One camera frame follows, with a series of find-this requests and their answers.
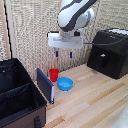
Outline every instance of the wooden tabletop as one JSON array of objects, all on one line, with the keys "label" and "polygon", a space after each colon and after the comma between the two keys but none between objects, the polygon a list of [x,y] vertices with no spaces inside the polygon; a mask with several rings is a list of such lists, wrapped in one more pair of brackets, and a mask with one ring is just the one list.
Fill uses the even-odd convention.
[{"label": "wooden tabletop", "polygon": [[110,128],[128,102],[128,75],[114,80],[86,65],[61,72],[74,81],[70,91],[55,86],[44,128]]}]

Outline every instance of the black bin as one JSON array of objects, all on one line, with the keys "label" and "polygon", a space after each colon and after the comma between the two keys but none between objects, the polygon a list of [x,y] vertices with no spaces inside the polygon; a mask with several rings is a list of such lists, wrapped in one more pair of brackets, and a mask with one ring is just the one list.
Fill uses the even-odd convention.
[{"label": "black bin", "polygon": [[18,59],[0,62],[0,128],[34,128],[36,123],[43,127],[46,105]]},{"label": "black bin", "polygon": [[[102,30],[96,34],[93,43],[114,43],[122,40],[125,36],[109,30]],[[94,45],[87,66],[111,78],[121,78],[128,73],[128,39],[114,45]]]}]

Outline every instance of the black storage box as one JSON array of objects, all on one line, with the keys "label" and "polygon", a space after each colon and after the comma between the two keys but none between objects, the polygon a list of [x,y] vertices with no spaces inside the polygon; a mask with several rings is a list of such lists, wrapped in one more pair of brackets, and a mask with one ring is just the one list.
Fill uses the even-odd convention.
[{"label": "black storage box", "polygon": [[[125,36],[124,34],[110,32],[110,30],[103,30],[96,34],[93,43],[114,43],[122,40]],[[114,79],[119,79],[127,74],[128,38],[114,45],[94,45],[87,66]]]},{"label": "black storage box", "polygon": [[0,128],[43,127],[46,105],[18,59],[0,62]]}]

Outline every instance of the blue bowl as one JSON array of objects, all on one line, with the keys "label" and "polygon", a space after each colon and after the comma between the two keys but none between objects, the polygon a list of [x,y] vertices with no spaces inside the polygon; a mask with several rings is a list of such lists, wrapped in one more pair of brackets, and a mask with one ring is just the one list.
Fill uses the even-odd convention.
[{"label": "blue bowl", "polygon": [[62,91],[68,91],[73,85],[73,81],[67,77],[57,79],[58,88]]}]

